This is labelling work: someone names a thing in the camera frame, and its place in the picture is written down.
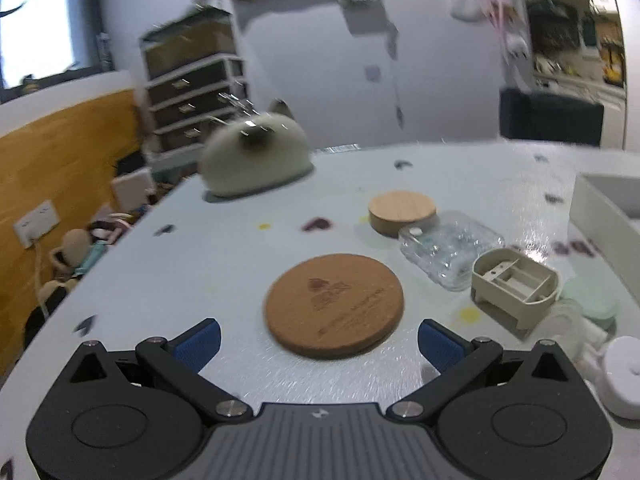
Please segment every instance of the electrical outlet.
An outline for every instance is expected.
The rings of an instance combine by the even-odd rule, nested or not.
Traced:
[[[45,200],[33,211],[28,212],[14,224],[15,233],[22,246],[31,247],[31,240],[37,240],[60,223],[60,218],[51,200]]]

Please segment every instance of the wooden wall panel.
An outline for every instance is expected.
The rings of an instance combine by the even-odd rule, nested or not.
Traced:
[[[136,147],[132,90],[61,110],[0,137],[0,376],[19,354],[24,322],[36,306],[35,252],[20,245],[14,222],[43,200],[53,201],[60,224],[40,240],[46,256],[64,233],[84,227],[104,203],[113,202],[113,166]],[[42,282],[50,277],[43,257]]]

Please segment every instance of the table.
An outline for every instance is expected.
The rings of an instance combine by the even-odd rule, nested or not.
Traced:
[[[396,169],[394,163],[412,164]],[[132,349],[153,335],[173,338],[203,318],[222,327],[220,353],[201,375],[261,402],[368,402],[384,410],[437,375],[418,352],[416,331],[433,317],[466,338],[486,335],[522,348],[508,320],[473,305],[469,292],[436,285],[374,232],[367,203],[407,189],[430,195],[438,209],[460,210],[503,234],[564,280],[596,276],[621,304],[616,335],[640,336],[640,309],[599,257],[552,251],[553,241],[583,239],[569,224],[576,173],[640,176],[640,156],[534,142],[405,144],[314,156],[316,170],[288,186],[231,202],[207,202],[195,176],[181,184],[109,252],[41,330],[0,390],[0,465],[13,459],[14,478],[36,480],[24,435],[34,411],[82,341],[74,328],[96,315],[85,338],[109,350]],[[564,202],[547,201],[553,195]],[[326,231],[303,232],[315,217]],[[174,231],[154,235],[167,224]],[[406,307],[396,331],[354,358],[316,362],[283,350],[262,319],[268,287],[283,272],[327,253],[376,258],[396,273]],[[610,418],[614,445],[601,478],[635,478],[639,424]]]

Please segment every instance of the round wooden jar lid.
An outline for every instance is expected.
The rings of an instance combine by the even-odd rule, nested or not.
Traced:
[[[356,254],[319,256],[289,269],[264,302],[277,341],[317,358],[353,355],[379,342],[396,327],[403,308],[395,274]]]
[[[377,232],[396,238],[405,225],[436,213],[433,200],[413,191],[390,191],[369,202],[369,223]]]

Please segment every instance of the white box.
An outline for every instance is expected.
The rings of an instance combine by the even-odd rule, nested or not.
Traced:
[[[569,216],[640,303],[640,178],[579,174]]]
[[[156,183],[151,170],[143,166],[133,173],[114,178],[111,181],[111,189],[118,199],[120,210],[128,213],[148,203],[148,192],[155,192]]]

